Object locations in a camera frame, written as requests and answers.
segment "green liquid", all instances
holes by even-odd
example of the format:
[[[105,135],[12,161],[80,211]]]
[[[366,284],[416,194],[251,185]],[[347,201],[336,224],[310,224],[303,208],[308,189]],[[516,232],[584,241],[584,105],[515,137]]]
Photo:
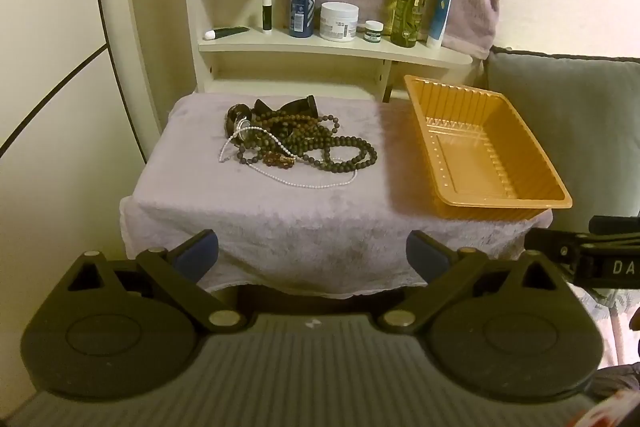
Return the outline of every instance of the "green liquid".
[[[418,40],[425,0],[396,0],[391,42],[403,48],[413,48]]]

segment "lip balm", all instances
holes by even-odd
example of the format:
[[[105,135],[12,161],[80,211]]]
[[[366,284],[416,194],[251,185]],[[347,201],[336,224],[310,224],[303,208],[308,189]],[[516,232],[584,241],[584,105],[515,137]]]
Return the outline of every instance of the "lip balm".
[[[262,0],[262,32],[271,35],[271,0]]]

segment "white pearl necklace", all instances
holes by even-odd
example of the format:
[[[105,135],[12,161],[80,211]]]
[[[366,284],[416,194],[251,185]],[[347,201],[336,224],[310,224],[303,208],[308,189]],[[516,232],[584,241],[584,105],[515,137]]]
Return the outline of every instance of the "white pearl necklace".
[[[280,147],[284,153],[287,156],[290,156],[291,158],[293,158],[295,161],[300,162],[300,160],[298,158],[296,158],[296,156],[286,147],[284,147],[284,145],[282,144],[282,142],[280,140],[278,140],[275,136],[273,136],[273,134],[271,134],[269,131],[263,129],[262,127],[256,127],[256,126],[248,126],[248,127],[242,127],[242,124],[244,122],[247,122],[248,120],[246,118],[242,118],[242,120],[240,120],[238,122],[238,124],[236,125],[236,131],[226,140],[225,144],[222,146],[222,149],[220,150],[220,156],[218,158],[218,161],[220,163],[224,163],[227,160],[231,159],[231,156],[227,156],[226,158],[224,158],[223,156],[225,155],[225,150],[226,147],[228,147],[228,145],[231,143],[231,140],[233,140],[236,136],[238,136],[241,132],[244,131],[261,131],[263,133],[265,133],[266,135],[270,136],[271,139],[273,139],[277,144],[278,147]],[[353,171],[353,176],[351,177],[351,179],[349,179],[348,181],[345,182],[341,182],[341,183],[331,183],[329,185],[303,185],[303,184],[299,184],[299,183],[292,183],[292,182],[288,182],[286,180],[280,179],[277,176],[274,176],[273,174],[269,174],[268,172],[265,172],[261,169],[258,169],[257,167],[254,167],[252,164],[247,163],[247,165],[249,167],[251,167],[254,171],[260,172],[260,174],[263,174],[264,176],[267,176],[268,178],[271,178],[272,180],[276,180],[277,182],[280,182],[284,185],[289,185],[289,187],[298,187],[298,188],[332,188],[332,187],[342,187],[344,185],[349,185],[351,182],[354,181],[354,179],[356,179],[356,175],[358,174],[358,171]]]

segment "dark bead necklace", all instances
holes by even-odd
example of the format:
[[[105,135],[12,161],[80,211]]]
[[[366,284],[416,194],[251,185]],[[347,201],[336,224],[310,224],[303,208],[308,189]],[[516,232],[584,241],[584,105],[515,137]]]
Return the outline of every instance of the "dark bead necklace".
[[[330,121],[334,127],[325,127],[321,121]],[[313,118],[304,114],[287,114],[282,110],[269,111],[256,116],[251,125],[270,132],[295,156],[321,171],[353,172],[373,165],[378,159],[373,146],[362,138],[334,136],[338,133],[340,123],[332,114]],[[349,161],[334,162],[331,160],[331,147],[338,146],[357,147],[360,153]],[[245,158],[247,150],[252,150],[255,155]],[[321,159],[307,154],[313,150],[321,150]],[[237,156],[241,164],[255,164],[262,160],[265,165],[284,169],[294,164],[293,158],[284,154],[276,140],[258,130],[248,132],[247,138],[238,147]]]

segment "shelf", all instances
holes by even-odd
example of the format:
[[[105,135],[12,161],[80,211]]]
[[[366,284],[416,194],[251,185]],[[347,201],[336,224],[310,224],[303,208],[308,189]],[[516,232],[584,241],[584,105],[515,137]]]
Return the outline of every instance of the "shelf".
[[[413,48],[402,48],[383,38],[382,42],[372,44],[358,34],[351,42],[333,42],[320,38],[317,34],[308,39],[291,37],[284,30],[273,30],[265,35],[258,30],[231,35],[220,40],[198,43],[201,52],[286,52],[316,53],[325,55],[349,55],[351,57],[380,58],[397,60],[410,64],[434,66],[436,68],[461,68],[472,62],[469,55],[455,52],[447,48],[432,50],[423,42]]]

